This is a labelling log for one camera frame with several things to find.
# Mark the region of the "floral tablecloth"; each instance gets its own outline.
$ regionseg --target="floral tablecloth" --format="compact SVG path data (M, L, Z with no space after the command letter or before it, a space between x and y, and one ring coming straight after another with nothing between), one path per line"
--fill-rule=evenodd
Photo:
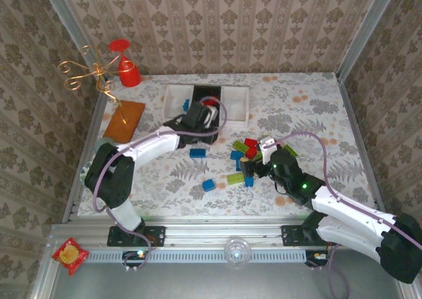
M295 131L311 131L322 137L327 146L328 177L332 186L373 207L367 177L333 73L162 75L145 77L135 88L124 88L117 79L114 90L117 97L146 104L134 139L155 131L162 124L167 84L250 87L249 126L247 129L224 129L212 146L193 145L206 148L204 159L190 158L190 146L187 146L138 169L131 191L131 201L138 214L306 216L309 210L278 194L269 178L255 176L252 188L226 182L226 175L236 173L235 163L229 159L235 140L257 139L263 135L278 139ZM111 103L107 104L98 138L106 130L114 109ZM298 153L304 172L322 177L322 150L316 140L295 137L287 144ZM201 184L208 179L214 180L216 189L204 192ZM78 216L94 214L92 194L85 188Z

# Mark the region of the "patterned wallpaper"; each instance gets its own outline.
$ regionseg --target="patterned wallpaper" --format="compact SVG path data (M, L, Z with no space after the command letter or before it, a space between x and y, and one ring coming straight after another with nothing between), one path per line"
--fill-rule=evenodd
M144 74L335 71L372 0L67 0L110 60Z
M422 0L391 0L346 86L388 210L422 222Z
M96 103L56 65L76 48L48 0L0 0L0 298L24 298L61 221Z

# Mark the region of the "copper wire decoration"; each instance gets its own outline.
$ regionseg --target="copper wire decoration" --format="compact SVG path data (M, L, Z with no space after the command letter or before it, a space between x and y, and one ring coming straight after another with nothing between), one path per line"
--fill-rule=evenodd
M90 50L91 50L91 47L89 45L85 45L80 49L80 53L81 53L81 55L87 55ZM77 90L82 86L82 83L80 81L82 78L92 76L92 75L94 75L94 76L96 75L97 76L97 83L96 83L97 91L104 93L106 96L108 96L111 99L113 104L117 104L120 108L122 106L121 101L111 93L111 91L114 89L114 82L112 80L109 80L109 79L106 80L106 78L104 78L104 75L115 75L115 74L119 74L119 73L126 73L128 71L131 71L133 68L135 68L135 64L132 63L129 60L124 61L124 63L131 63L132 64L130 69L125 69L125 70L120 70L120 71L109 71L110 66L113 65L113 63L115 61L117 61L123 55L123 52L121 52L119 55L117 55L108 64L101 65L100 55L99 55L98 50L95 46L94 46L93 50L95 52L97 61L95 63L93 63L91 67L81 65L80 63L77 63L77 62L72 61L72 60L66 60L66 61L60 63L60 65L58 66L58 69L61 73L69 73L71 71L71 65L76 65L76 66L80 67L82 70L88 71L88 73L85 74L85 75L79 75L79 76L73 76L73 77L67 78L66 81L65 81L65 88L67 90L71 90L71 91Z

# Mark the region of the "white box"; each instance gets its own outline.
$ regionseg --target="white box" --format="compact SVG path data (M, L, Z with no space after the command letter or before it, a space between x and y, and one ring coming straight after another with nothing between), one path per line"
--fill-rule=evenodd
M166 86L163 106L163 119L168 121L184 114L183 104L192 102L194 85L169 84ZM249 120L249 88L246 86L222 86L221 101L227 108L226 127L247 127ZM224 113L220 109L220 126Z

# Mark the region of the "orange cork board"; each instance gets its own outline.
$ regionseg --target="orange cork board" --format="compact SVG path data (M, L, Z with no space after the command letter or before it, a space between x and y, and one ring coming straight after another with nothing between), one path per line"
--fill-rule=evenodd
M122 106L115 110L103 137L109 137L116 143L125 144L131 141L145 110L145 104L126 100L122 100L121 103Z

